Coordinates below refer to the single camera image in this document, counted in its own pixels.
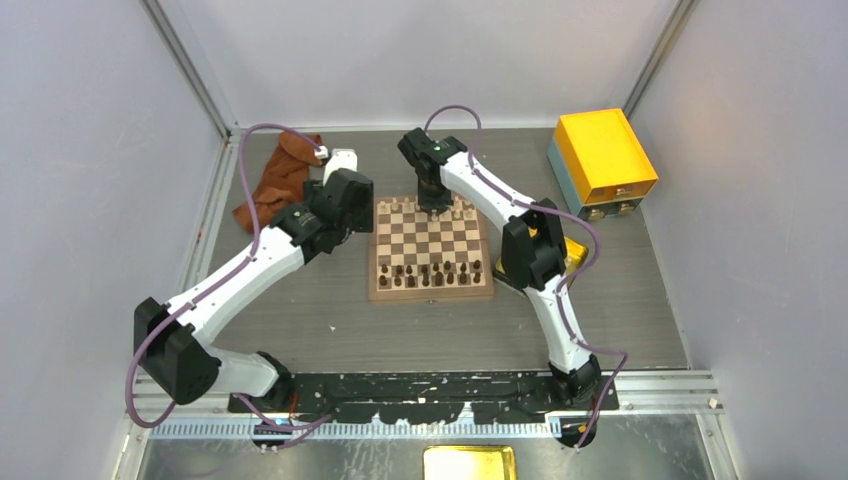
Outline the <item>gold metal tin tray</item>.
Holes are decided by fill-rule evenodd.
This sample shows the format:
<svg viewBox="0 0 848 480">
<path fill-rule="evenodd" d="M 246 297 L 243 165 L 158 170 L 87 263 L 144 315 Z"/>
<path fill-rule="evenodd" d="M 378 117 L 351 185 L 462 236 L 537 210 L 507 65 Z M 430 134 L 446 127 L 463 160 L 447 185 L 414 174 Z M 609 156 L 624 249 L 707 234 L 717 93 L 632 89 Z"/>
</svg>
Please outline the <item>gold metal tin tray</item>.
<svg viewBox="0 0 848 480">
<path fill-rule="evenodd" d="M 566 255 L 564 257 L 564 265 L 566 268 L 565 275 L 572 275 L 587 260 L 589 249 L 583 244 L 573 240 L 568 236 L 564 237 L 564 245 L 566 249 Z M 513 280 L 511 280 L 510 277 L 506 274 L 505 268 L 503 266 L 503 260 L 501 257 L 498 257 L 494 263 L 493 278 L 495 281 L 511 289 L 512 291 L 515 291 L 521 295 L 524 294 L 524 291 L 520 289 L 517 284 Z"/>
</svg>

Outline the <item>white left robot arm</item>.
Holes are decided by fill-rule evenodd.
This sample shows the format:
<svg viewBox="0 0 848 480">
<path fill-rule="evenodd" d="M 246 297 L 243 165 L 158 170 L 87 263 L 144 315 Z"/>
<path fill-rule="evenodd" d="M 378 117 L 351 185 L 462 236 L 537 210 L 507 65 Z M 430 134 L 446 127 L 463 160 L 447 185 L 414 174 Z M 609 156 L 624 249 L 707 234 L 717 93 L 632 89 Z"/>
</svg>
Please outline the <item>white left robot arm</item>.
<svg viewBox="0 0 848 480">
<path fill-rule="evenodd" d="M 280 210 L 257 241 L 165 303 L 152 298 L 134 312 L 140 366 L 177 405 L 208 393 L 241 394 L 277 413 L 290 403 L 289 370 L 266 352 L 242 354 L 214 347 L 223 328 L 265 290 L 331 253 L 353 233 L 373 230 L 374 185 L 349 168 L 324 181 L 307 180 L 303 201 Z"/>
</svg>

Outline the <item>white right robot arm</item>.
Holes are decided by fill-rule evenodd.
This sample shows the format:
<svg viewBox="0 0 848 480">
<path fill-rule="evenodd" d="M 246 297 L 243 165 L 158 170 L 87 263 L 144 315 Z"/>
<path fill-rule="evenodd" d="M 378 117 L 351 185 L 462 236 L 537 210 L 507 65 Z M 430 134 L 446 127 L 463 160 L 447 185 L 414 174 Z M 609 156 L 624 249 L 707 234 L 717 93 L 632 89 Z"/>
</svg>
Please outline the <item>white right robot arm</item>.
<svg viewBox="0 0 848 480">
<path fill-rule="evenodd" d="M 535 201 L 497 178 L 454 137 L 437 141 L 415 128 L 398 149 L 421 185 L 461 195 L 501 229 L 501 264 L 542 327 L 556 400 L 567 410 L 582 409 L 594 396 L 601 368 L 569 298 L 562 212 L 552 201 Z"/>
</svg>

